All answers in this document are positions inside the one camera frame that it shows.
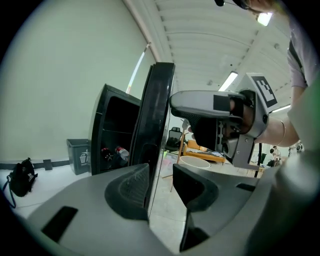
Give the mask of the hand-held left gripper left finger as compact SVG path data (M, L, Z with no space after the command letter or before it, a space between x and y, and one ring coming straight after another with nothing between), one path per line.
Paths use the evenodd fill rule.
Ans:
M89 176L39 206L24 225L53 256L172 256L149 227L149 165Z

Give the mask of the person's lilac shirt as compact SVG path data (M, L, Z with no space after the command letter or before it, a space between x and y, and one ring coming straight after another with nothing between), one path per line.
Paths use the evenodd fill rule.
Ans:
M305 29L289 17L290 42L287 61L293 87L307 88L320 74L320 58Z

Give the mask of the black glass-door mini fridge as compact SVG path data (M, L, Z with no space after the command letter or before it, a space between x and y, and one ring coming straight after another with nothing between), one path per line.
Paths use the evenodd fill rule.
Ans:
M96 98L89 129L90 171L92 175L121 168L127 164L116 153L120 146L130 150L141 100L105 84ZM113 152L105 161L101 149Z

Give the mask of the person's right hand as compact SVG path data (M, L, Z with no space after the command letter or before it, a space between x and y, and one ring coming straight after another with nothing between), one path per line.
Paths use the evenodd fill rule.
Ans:
M242 123L240 126L240 131L238 133L240 134L245 134L247 133L252 126L253 123L253 114L254 114L254 109L252 109L251 107L243 104L242 102L240 102L241 108L239 108L236 105L236 102L234 101L234 99L230 99L230 110L231 112L234 110L242 110Z

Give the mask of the person's right forearm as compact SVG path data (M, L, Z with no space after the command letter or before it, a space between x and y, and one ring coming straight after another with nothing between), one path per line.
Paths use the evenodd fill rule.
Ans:
M286 148L298 141L299 136L288 117L284 120L270 117L265 131L255 140L255 143Z

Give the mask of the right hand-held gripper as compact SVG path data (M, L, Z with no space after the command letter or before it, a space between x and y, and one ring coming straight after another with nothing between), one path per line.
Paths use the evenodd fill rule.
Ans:
M253 109L253 122L247 133L239 133L243 110L231 109L231 101ZM250 164L255 140L266 130L269 114L277 105L276 96L261 73L246 73L235 92L185 90L169 99L171 113L185 118L199 146L216 150L236 168L257 169Z

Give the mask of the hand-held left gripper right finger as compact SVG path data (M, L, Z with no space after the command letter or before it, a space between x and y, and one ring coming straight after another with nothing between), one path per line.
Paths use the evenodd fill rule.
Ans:
M222 230L243 208L258 181L174 164L173 186L186 207L179 251L191 249Z

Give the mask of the dark grey trash bin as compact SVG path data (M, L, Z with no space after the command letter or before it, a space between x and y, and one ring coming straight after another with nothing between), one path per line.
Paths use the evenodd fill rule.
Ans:
M69 164L75 175L90 171L90 151L88 139L66 140Z

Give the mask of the round white tub table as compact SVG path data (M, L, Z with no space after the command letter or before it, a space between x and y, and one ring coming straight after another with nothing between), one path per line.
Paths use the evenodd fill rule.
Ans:
M211 164L206 160L188 155L181 156L179 159L179 163L199 169L208 169L211 167Z

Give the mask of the clear bottle with red cap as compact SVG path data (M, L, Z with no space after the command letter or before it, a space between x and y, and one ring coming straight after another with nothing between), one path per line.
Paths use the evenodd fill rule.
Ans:
M115 152L121 157L122 160L128 161L130 153L123 147L117 146Z

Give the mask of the black office chair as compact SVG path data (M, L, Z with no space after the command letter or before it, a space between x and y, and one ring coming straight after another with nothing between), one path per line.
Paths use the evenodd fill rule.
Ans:
M168 132L165 149L169 152L178 151L181 146L182 132L179 127L172 127Z

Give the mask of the long ceiling light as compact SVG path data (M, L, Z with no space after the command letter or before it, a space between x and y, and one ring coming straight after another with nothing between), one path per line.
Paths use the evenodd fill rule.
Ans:
M286 109L289 109L289 108L291 108L291 104L288 104L286 106L282 106L280 108L277 108L277 109L273 110L271 113L277 113L277 112L280 112L280 111L283 111L283 110L286 110Z
M237 76L238 76L238 73L235 71L232 71L218 90L220 92L224 92L234 82Z
M267 13L260 13L256 20L258 23L260 23L261 25L267 27L271 18L272 18L273 14L271 12L267 12Z

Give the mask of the dark bottle with red cap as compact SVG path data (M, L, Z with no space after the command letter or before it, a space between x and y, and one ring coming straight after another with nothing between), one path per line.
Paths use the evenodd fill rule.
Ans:
M113 160L114 153L107 147L102 148L100 150L100 154L101 154L101 157L107 162L110 162Z

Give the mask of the black shoulder bag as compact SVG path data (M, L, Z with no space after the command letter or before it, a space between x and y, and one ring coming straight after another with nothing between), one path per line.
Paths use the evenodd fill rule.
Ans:
M8 187L11 201L7 200L11 208L17 207L13 194L17 197L24 197L27 193L32 191L33 184L38 177L35 173L34 166L31 159L28 157L21 163L17 163L12 172L6 176L6 182L2 187L2 192Z

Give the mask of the orange sofa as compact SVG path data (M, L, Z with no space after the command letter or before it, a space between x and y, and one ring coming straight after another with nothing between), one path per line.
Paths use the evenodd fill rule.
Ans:
M226 158L221 153L199 146L195 140L188 140L183 146L182 155L216 163L225 163L226 161Z

